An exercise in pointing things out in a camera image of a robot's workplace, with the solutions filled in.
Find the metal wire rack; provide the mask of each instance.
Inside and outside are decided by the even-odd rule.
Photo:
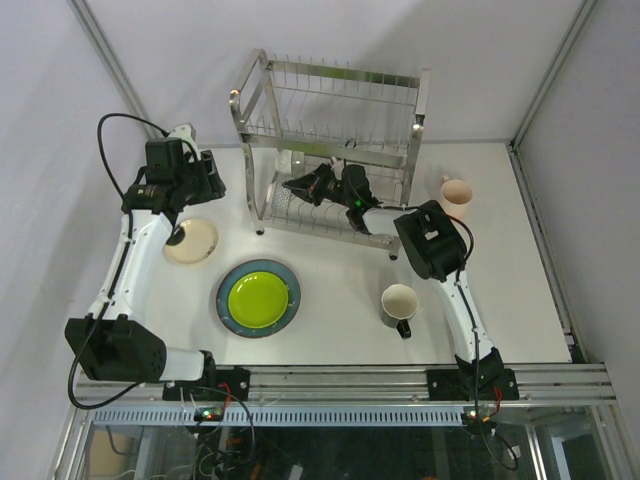
[[[231,114],[243,142],[247,203],[258,233],[265,224],[359,244],[397,254],[394,238],[353,231],[346,208],[318,207],[282,198],[277,208],[257,207],[252,146],[303,152],[306,172],[330,157],[365,166],[374,196],[388,204],[409,201],[422,139],[429,71],[420,77],[268,58],[254,50],[230,95]],[[252,92],[249,96],[244,91]],[[276,173],[280,185],[286,175]]]

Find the white mug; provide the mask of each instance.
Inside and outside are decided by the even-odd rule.
[[[451,179],[448,175],[442,177],[440,184],[440,205],[452,217],[460,220],[469,209],[473,198],[471,185],[463,180]]]
[[[391,285],[380,297],[383,323],[398,330],[402,338],[411,338],[409,320],[418,310],[418,295],[413,288],[402,284]]]

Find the wire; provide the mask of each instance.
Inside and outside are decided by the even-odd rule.
[[[133,181],[134,184],[138,184],[142,181],[142,177],[147,173],[147,166],[143,165],[138,169],[138,174],[136,175],[136,179]]]
[[[109,444],[111,445],[111,450],[113,451],[113,453],[122,457],[133,457],[140,453],[140,443],[142,442],[142,436],[144,435],[144,427],[142,427],[142,431],[140,432],[138,450],[136,450],[135,452],[121,452],[120,450],[118,450],[115,442],[113,441],[113,432],[111,431],[111,427],[109,425],[106,425],[105,429],[107,430],[107,435],[109,436]]]
[[[493,450],[491,450],[491,447],[489,447],[489,443],[487,442],[487,438],[484,435],[484,431],[483,431],[483,420],[481,420],[480,418],[480,407],[479,407],[479,396],[480,396],[480,338],[478,337],[478,328],[477,328],[477,324],[476,324],[476,320],[473,316],[473,312],[471,311],[471,307],[469,306],[469,302],[467,301],[467,297],[464,294],[464,289],[462,288],[462,285],[460,284],[460,273],[462,271],[462,269],[464,268],[464,265],[461,266],[458,269],[458,272],[456,273],[456,284],[458,286],[458,291],[460,292],[460,295],[462,296],[462,301],[464,302],[464,305],[467,309],[467,312],[469,313],[469,318],[471,319],[471,325],[473,327],[473,337],[474,337],[474,341],[475,341],[475,357],[476,357],[476,372],[475,372],[475,387],[474,387],[474,395],[473,395],[473,404],[474,404],[474,408],[475,408],[475,419],[476,422],[478,423],[478,430],[480,431],[480,436],[482,437],[482,442],[484,443],[485,447],[487,448],[487,452],[489,452],[489,455],[491,455],[491,458],[493,458],[496,463],[498,465],[500,465],[502,468],[506,469],[506,470],[510,470],[512,472],[518,470],[519,467],[519,462],[518,462],[518,457],[516,457],[515,453],[513,452],[513,448],[511,448],[511,445],[509,445],[509,443],[502,437],[499,437],[495,432],[494,432],[494,436],[499,437],[499,440],[507,447],[507,450],[511,453],[511,458],[513,459],[513,465],[507,465],[506,463],[504,463],[502,460],[500,460],[498,457],[496,457],[496,455],[493,453]]]
[[[211,455],[216,455],[217,453],[219,453],[219,452],[214,452],[214,451],[212,451],[211,449],[209,449],[209,451],[210,451],[211,453],[207,453],[207,454],[206,454],[204,457],[202,457],[202,458],[200,459],[200,461],[198,462],[198,473],[200,473],[200,475],[202,475],[203,477],[207,477],[207,476],[210,476],[210,475],[207,475],[206,473],[204,473],[204,472],[202,471],[202,462],[204,462],[204,461],[205,461],[205,459],[209,458]]]
[[[191,386],[189,388],[197,388],[199,390],[207,390],[207,391],[211,391],[211,392],[217,392],[217,393],[223,393],[225,395],[230,396],[232,399],[234,399],[236,402],[238,402],[240,404],[240,406],[244,409],[245,413],[247,414],[247,419],[249,420],[249,425],[251,426],[251,450],[249,451],[249,455],[247,456],[247,458],[245,460],[242,460],[240,462],[236,462],[236,465],[247,465],[249,464],[252,460],[253,457],[255,456],[256,453],[256,427],[253,423],[253,416],[251,415],[251,412],[249,411],[249,408],[247,407],[247,405],[240,400],[238,397],[236,397],[235,395],[225,391],[225,390],[221,390],[219,388],[212,388],[212,387],[200,387],[197,385]],[[219,451],[220,453],[222,453],[223,455],[226,455],[230,452],[227,451]]]
[[[502,409],[502,389],[498,386],[493,387],[493,392],[496,394],[496,411],[491,414],[493,417],[496,413],[499,413]]]
[[[278,403],[280,400],[282,400],[287,394],[283,393],[282,395],[280,395],[278,398],[276,398],[275,400],[265,404],[265,405],[260,405],[258,408],[265,408],[265,407],[270,407],[271,405],[275,405],[276,403]]]
[[[167,471],[167,473],[159,473],[157,475],[151,475],[150,477],[145,477],[143,480],[153,480],[155,478],[168,478],[169,474],[175,470],[180,470],[182,468],[193,468],[193,463],[189,463],[187,465],[178,465],[177,467],[173,467],[171,469],[169,469]],[[123,477],[126,477],[127,475],[129,475],[130,473],[136,473],[137,470],[133,469],[133,470],[127,470],[126,472],[122,472],[119,475],[116,475],[115,477],[109,477],[106,475],[99,475],[99,476],[92,476],[89,477],[89,479],[93,479],[93,480],[119,480]]]
[[[104,122],[106,122],[108,119],[113,118],[113,117],[130,118],[132,120],[136,120],[138,122],[144,123],[146,125],[149,125],[150,127],[155,128],[156,130],[160,131],[160,133],[162,133],[162,135],[164,137],[169,136],[169,132],[167,132],[164,128],[159,127],[155,123],[150,122],[149,120],[145,120],[144,118],[136,117],[135,115],[129,115],[128,113],[107,113],[106,115],[103,115],[102,118],[100,119],[100,121],[98,122],[98,128],[97,128],[97,132],[96,133],[97,133],[97,136],[98,136],[98,150],[100,151],[100,159],[102,160],[102,165],[104,166],[104,169],[107,172],[107,175],[109,176],[109,180],[111,180],[111,183],[113,184],[113,188],[116,189],[116,191],[118,192],[118,195],[122,199],[122,204],[126,206],[127,202],[126,202],[126,200],[124,198],[124,193],[122,192],[122,189],[120,188],[120,185],[118,185],[118,181],[116,180],[116,177],[113,175],[113,172],[111,171],[111,167],[109,166],[109,162],[107,162],[107,156],[106,156],[106,154],[104,152],[104,144],[102,142],[102,127],[104,125]]]
[[[271,445],[273,445],[276,450],[278,450],[280,453],[282,453],[285,457],[287,457],[287,460],[291,461],[291,463],[293,463],[294,465],[300,465],[300,462],[296,461],[293,459],[293,457],[291,457],[291,455],[289,455],[287,452],[285,452],[282,448],[280,448],[278,445],[276,445],[276,442],[274,442],[273,440],[271,440],[267,435],[265,435],[264,433],[260,433],[260,436],[264,439],[266,439]]]
[[[227,382],[222,382],[220,385],[218,385],[219,387],[224,387],[224,389],[227,391],[227,398],[224,401],[224,407],[222,408],[222,414],[224,415],[224,412],[227,411],[227,407],[229,406],[229,404],[231,403],[231,388],[229,387],[229,384]]]
[[[130,473],[136,473],[135,470],[127,470],[126,472],[122,472],[120,475],[116,475],[115,477],[107,477],[106,475],[99,475],[99,476],[94,476],[94,477],[89,477],[89,480],[95,479],[95,480],[118,480],[122,477],[126,477],[127,475],[129,475]]]
[[[347,143],[345,144],[345,147],[349,145],[350,141],[351,140],[347,140]],[[342,161],[344,162],[344,166],[346,167],[346,165],[347,165],[346,161],[344,159],[342,159]],[[395,211],[420,210],[420,211],[423,211],[423,212],[428,212],[428,213],[432,213],[432,214],[435,213],[437,215],[446,216],[446,217],[449,218],[449,220],[451,220],[453,222],[456,222],[458,225],[460,225],[463,228],[463,230],[466,232],[467,236],[469,237],[469,246],[467,248],[467,253],[464,256],[463,262],[458,267],[458,271],[456,272],[456,284],[458,286],[458,291],[460,292],[460,295],[462,296],[462,300],[463,300],[463,302],[465,304],[467,312],[469,313],[469,318],[471,320],[471,325],[473,327],[473,336],[474,336],[474,343],[475,343],[475,358],[476,358],[475,388],[474,388],[473,401],[474,401],[474,408],[475,408],[475,412],[476,412],[476,419],[478,421],[478,426],[480,428],[480,435],[482,436],[482,441],[484,442],[485,446],[487,447],[487,451],[489,452],[491,457],[493,457],[493,459],[498,464],[500,464],[503,468],[506,468],[507,470],[512,470],[512,471],[517,470],[518,469],[518,458],[513,453],[513,449],[511,448],[511,445],[509,445],[509,443],[507,443],[507,441],[504,438],[500,437],[500,440],[502,441],[502,443],[504,443],[506,445],[507,450],[509,450],[509,452],[511,452],[511,454],[512,454],[512,458],[514,459],[514,465],[513,466],[506,465],[505,463],[500,461],[498,458],[496,458],[496,456],[494,455],[493,451],[489,447],[489,444],[487,443],[487,439],[485,438],[484,433],[482,431],[482,420],[480,419],[479,400],[478,400],[479,390],[480,390],[480,338],[478,337],[478,328],[477,328],[476,320],[475,320],[475,318],[473,316],[473,312],[471,311],[471,307],[469,306],[469,302],[467,301],[467,297],[464,294],[464,290],[463,290],[462,286],[460,285],[460,274],[465,269],[466,264],[467,264],[469,258],[471,257],[471,253],[473,252],[473,249],[474,249],[474,246],[475,246],[475,239],[473,237],[473,233],[471,232],[471,229],[462,220],[459,220],[456,217],[454,217],[452,215],[449,215],[448,213],[446,213],[444,211],[440,211],[440,210],[424,207],[422,205],[421,206],[410,206],[410,207],[406,207],[406,206],[403,206],[403,207],[385,206],[383,204],[374,205],[374,204],[372,204],[370,202],[367,202],[364,198],[362,198],[360,196],[358,191],[355,189],[355,187],[351,183],[351,178],[349,177],[349,175],[347,175],[347,182],[349,182],[349,186],[351,187],[351,190],[360,199],[360,201],[363,202],[363,204],[365,204],[366,206],[368,206],[370,208],[377,208],[377,209],[380,209],[380,210],[395,210]],[[502,400],[502,392],[500,392],[499,402],[501,400]]]
[[[200,452],[202,451],[203,446],[204,444],[200,445],[196,450],[196,459],[193,461],[193,465],[191,465],[191,478],[193,478],[194,480],[196,478],[196,462],[198,460],[198,456],[200,455]]]
[[[111,180],[111,183],[113,184],[113,187],[116,189],[116,191],[118,192],[118,195],[122,199],[122,206],[123,206],[123,208],[125,210],[126,215],[129,218],[129,224],[128,224],[128,229],[127,229],[127,238],[129,240],[131,240],[132,237],[133,237],[133,216],[131,215],[129,206],[127,205],[127,201],[126,201],[126,199],[124,197],[124,193],[122,192],[122,189],[120,188],[120,185],[118,185],[118,181],[116,180],[116,178],[113,175],[113,172],[111,171],[111,167],[109,166],[109,162],[107,161],[107,157],[106,157],[106,154],[104,152],[104,144],[103,144],[103,141],[102,141],[102,127],[104,125],[104,122],[107,121],[109,118],[113,118],[113,117],[129,118],[129,119],[136,120],[138,122],[144,123],[146,125],[149,125],[149,126],[155,128],[155,129],[159,130],[162,133],[162,135],[165,136],[165,137],[167,137],[169,135],[169,132],[167,132],[164,128],[159,127],[155,123],[152,123],[152,122],[150,122],[148,120],[145,120],[144,118],[136,117],[135,115],[129,115],[128,113],[107,113],[106,115],[103,115],[102,118],[100,119],[100,121],[98,122],[98,128],[97,128],[97,131],[96,131],[96,135],[98,137],[98,149],[100,151],[100,159],[102,161],[102,165],[104,166],[105,171],[107,172],[107,175],[109,176],[109,180]],[[98,325],[100,324],[100,321],[104,318],[104,315],[107,312],[107,309],[109,308],[109,304],[110,304],[111,298],[113,298],[113,295],[115,294],[115,289],[116,289],[116,286],[118,284],[118,280],[120,279],[120,275],[122,273],[122,269],[124,268],[124,264],[125,264],[125,261],[127,259],[127,254],[129,253],[130,245],[131,245],[131,242],[125,243],[124,248],[122,250],[122,256],[120,257],[120,262],[118,263],[118,267],[116,268],[116,272],[115,272],[115,274],[113,276],[113,280],[111,282],[111,286],[109,287],[109,291],[107,293],[107,301],[102,306],[102,309],[98,313],[97,318],[93,322],[93,325],[91,326],[91,328],[87,332],[87,335],[85,336],[80,348],[78,349],[78,353],[76,353],[76,356],[73,359],[73,362],[71,362],[71,368],[69,370],[69,377],[67,378],[67,396],[69,397],[69,400],[71,401],[71,404],[74,407],[79,408],[81,410],[95,410],[97,408],[102,408],[102,407],[104,407],[106,405],[109,405],[110,403],[115,402],[116,400],[118,400],[119,398],[123,397],[124,395],[126,395],[127,393],[129,393],[131,390],[133,390],[135,387],[137,387],[138,385],[140,385],[142,383],[142,382],[133,383],[133,384],[129,385],[128,387],[126,387],[121,392],[119,392],[116,395],[114,395],[113,397],[108,398],[107,400],[105,400],[103,402],[96,403],[96,404],[93,404],[93,405],[86,405],[86,404],[80,403],[78,401],[78,399],[76,398],[75,393],[73,392],[73,386],[74,386],[73,385],[73,381],[74,381],[74,378],[75,378],[76,370],[78,369],[78,364],[80,363],[80,356],[84,352],[84,349],[87,348],[87,345],[89,344],[89,340],[91,339],[91,337],[93,336],[93,334],[97,330]]]
[[[196,152],[196,149],[193,148],[193,145],[187,142],[184,138],[181,138],[180,141],[189,148],[189,150],[191,151],[191,155],[193,156],[194,162],[197,162],[198,160],[202,161],[202,158],[198,158],[198,153]]]

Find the white table surface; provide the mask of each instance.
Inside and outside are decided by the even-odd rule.
[[[190,207],[181,218],[206,216],[220,240],[203,264],[160,259],[149,294],[147,325],[168,345],[209,350],[226,365],[371,365],[453,363],[452,339],[434,290],[406,255],[392,262],[382,249],[267,229],[255,234],[247,210],[240,149],[214,150],[227,185],[224,199]],[[257,177],[275,151],[254,149]],[[482,321],[507,363],[568,362],[558,321],[504,145],[423,145],[411,203],[437,198],[443,174],[472,184],[465,218],[476,247],[468,272]],[[291,324],[263,339],[245,339],[219,321],[213,300],[236,265],[270,258],[288,265],[301,289]],[[414,288],[420,306],[413,336],[402,340],[379,319],[381,292],[392,283]]]

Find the green plate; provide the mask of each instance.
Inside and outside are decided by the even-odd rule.
[[[287,285],[273,273],[253,272],[238,280],[229,292],[229,312],[247,328],[276,323],[289,304]]]

